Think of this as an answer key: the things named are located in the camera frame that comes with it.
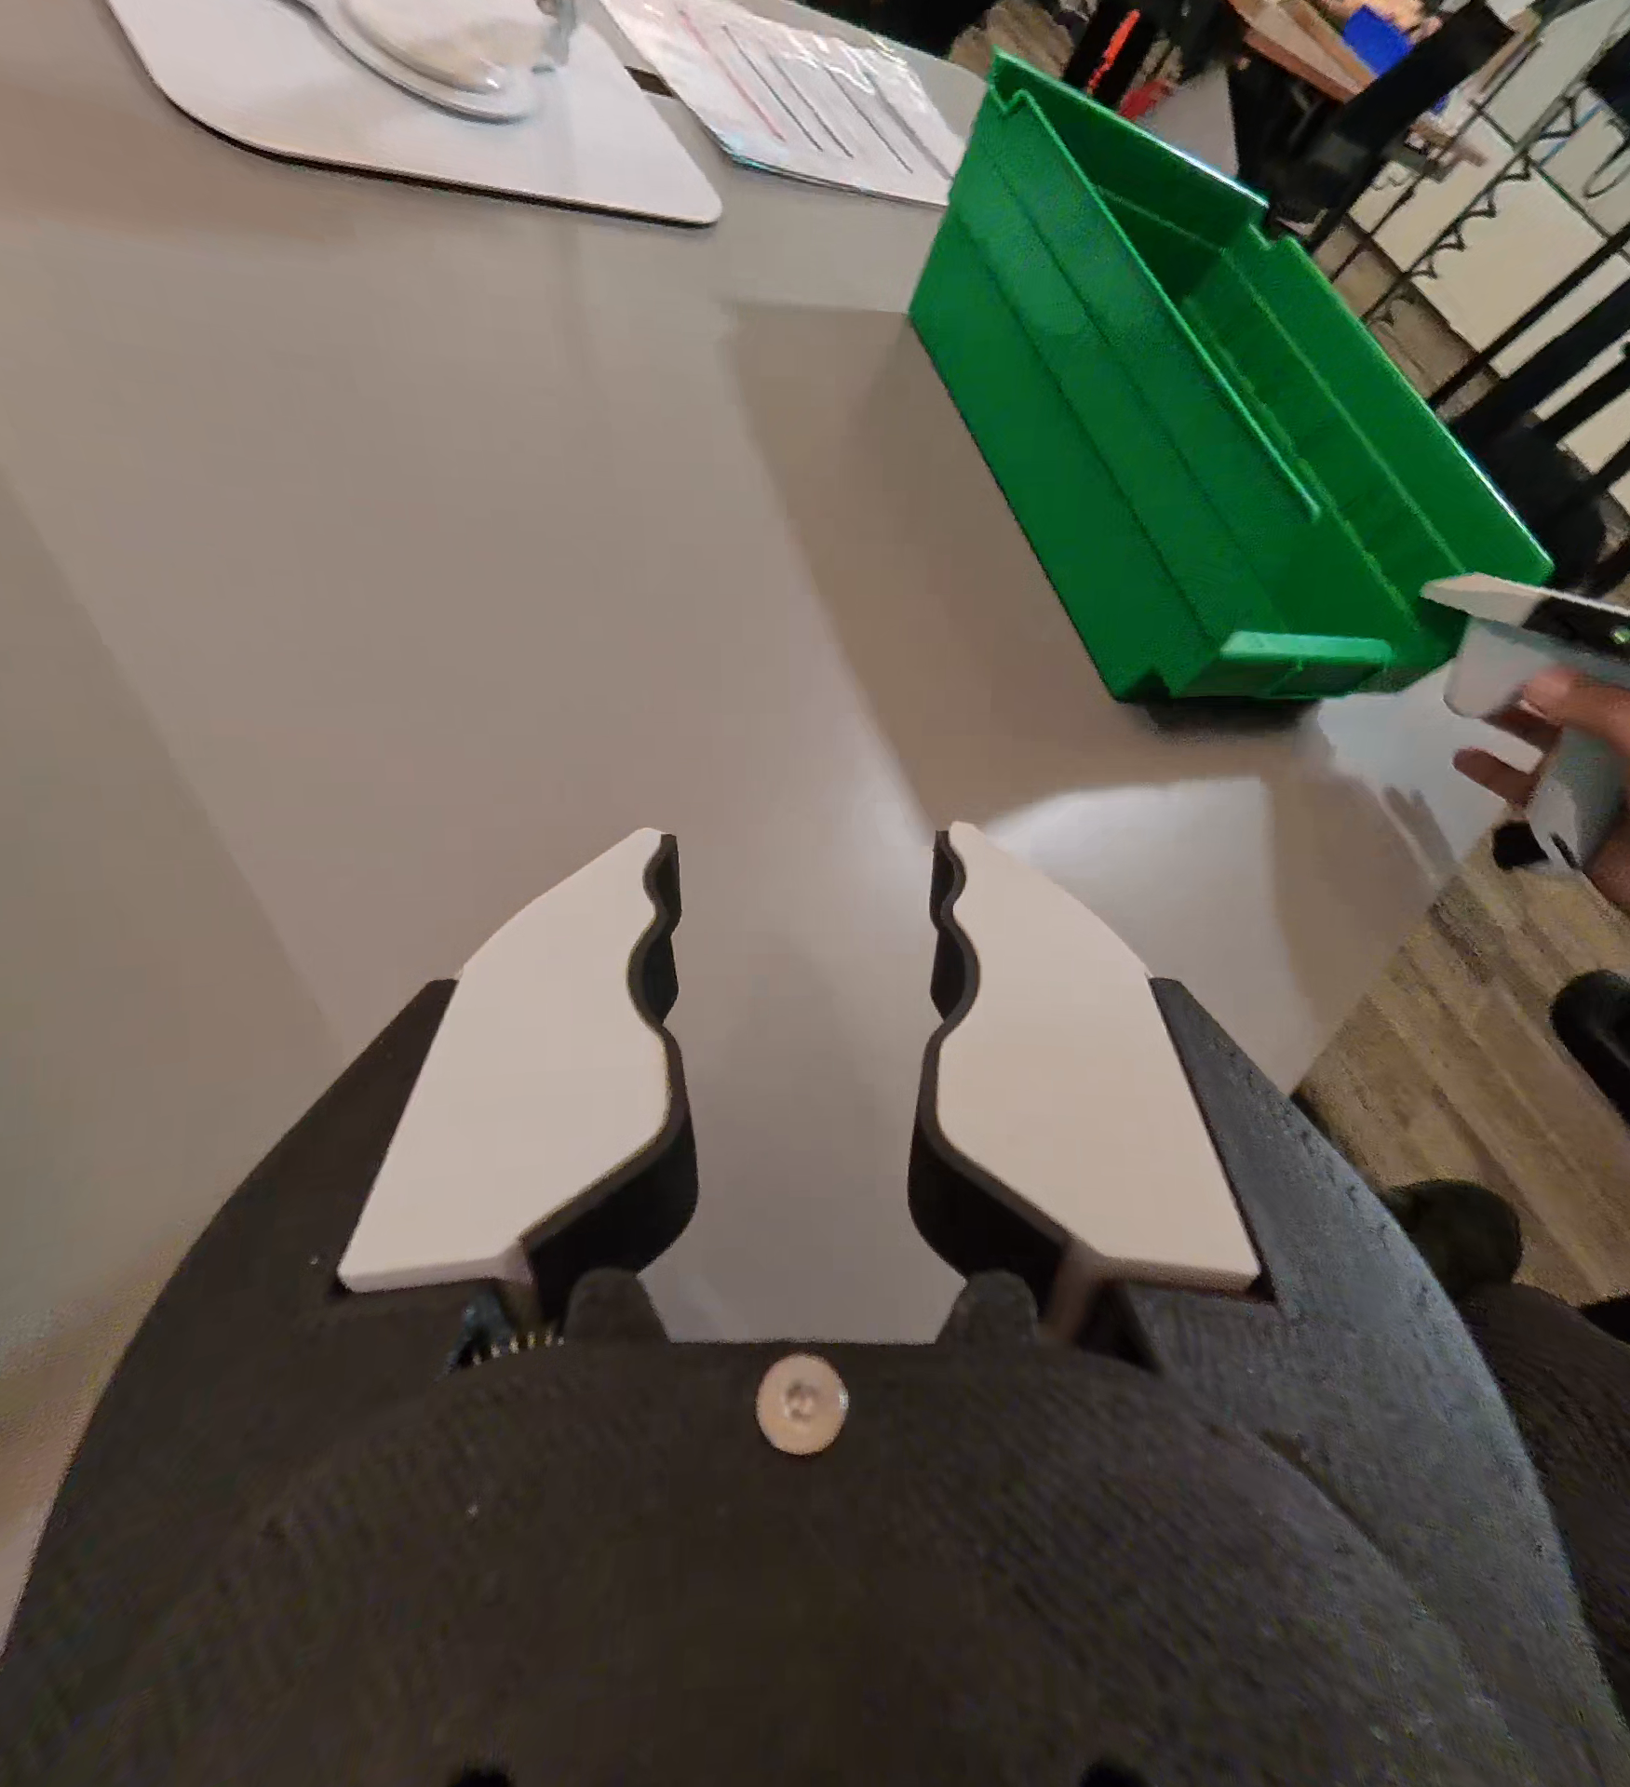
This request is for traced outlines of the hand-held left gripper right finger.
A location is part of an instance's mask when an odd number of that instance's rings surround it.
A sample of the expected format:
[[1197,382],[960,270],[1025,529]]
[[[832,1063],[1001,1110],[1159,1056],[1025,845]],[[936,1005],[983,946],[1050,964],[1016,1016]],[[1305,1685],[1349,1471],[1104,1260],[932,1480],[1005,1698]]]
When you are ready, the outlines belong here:
[[908,1171],[929,1249],[1020,1281],[1065,1342],[1120,1286],[1256,1292],[1264,1262],[1141,957],[968,821],[934,840],[929,912]]

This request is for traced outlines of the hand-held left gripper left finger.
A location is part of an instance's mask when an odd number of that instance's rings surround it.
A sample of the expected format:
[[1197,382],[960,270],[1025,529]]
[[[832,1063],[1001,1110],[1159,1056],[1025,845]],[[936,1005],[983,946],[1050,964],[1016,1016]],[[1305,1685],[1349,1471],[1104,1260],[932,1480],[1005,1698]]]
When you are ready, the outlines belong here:
[[463,964],[337,1275],[352,1294],[503,1285],[555,1324],[596,1270],[685,1232],[696,1158],[668,1016],[677,838],[638,828]]

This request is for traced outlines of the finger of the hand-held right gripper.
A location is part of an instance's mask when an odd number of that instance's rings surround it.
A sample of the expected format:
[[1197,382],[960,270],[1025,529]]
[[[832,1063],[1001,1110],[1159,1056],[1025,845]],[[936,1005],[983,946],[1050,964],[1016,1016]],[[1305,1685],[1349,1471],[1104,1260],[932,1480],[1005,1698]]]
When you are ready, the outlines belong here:
[[1548,600],[1543,586],[1487,573],[1461,573],[1422,585],[1424,601],[1500,627],[1532,627],[1532,616]]

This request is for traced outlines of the green plastic bin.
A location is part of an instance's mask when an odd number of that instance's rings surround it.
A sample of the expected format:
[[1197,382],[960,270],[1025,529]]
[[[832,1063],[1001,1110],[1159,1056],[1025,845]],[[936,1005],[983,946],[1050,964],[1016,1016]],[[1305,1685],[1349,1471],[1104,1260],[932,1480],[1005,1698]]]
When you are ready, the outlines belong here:
[[1552,562],[1264,201],[999,54],[910,318],[1109,694],[1411,687]]

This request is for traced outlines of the grey desk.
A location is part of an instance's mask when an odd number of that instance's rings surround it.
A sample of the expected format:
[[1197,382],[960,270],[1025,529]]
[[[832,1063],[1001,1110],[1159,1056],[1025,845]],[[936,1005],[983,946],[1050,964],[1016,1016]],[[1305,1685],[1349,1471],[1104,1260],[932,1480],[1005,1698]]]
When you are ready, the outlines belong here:
[[1483,830],[1433,683],[1096,681],[906,326],[929,210],[707,231],[223,143],[0,4],[0,1644],[117,1353],[426,981],[679,838],[683,1339],[929,1337],[932,838],[970,821],[1293,1089]]

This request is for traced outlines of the person's black sweater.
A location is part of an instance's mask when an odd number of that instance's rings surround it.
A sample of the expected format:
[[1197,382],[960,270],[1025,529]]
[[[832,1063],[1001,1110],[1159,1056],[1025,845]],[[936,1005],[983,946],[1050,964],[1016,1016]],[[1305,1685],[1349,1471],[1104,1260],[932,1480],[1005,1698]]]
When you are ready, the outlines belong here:
[[1437,1178],[1386,1190],[1381,1201],[1496,1376],[1630,1728],[1630,1344],[1517,1281],[1520,1223],[1494,1191]]

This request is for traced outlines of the laminated paper sheet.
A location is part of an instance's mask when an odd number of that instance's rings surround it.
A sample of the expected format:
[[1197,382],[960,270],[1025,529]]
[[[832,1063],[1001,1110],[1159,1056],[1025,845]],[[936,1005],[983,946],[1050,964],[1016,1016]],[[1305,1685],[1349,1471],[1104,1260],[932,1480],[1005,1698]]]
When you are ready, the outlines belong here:
[[942,210],[964,143],[901,50],[728,2],[605,2],[661,82],[741,168]]

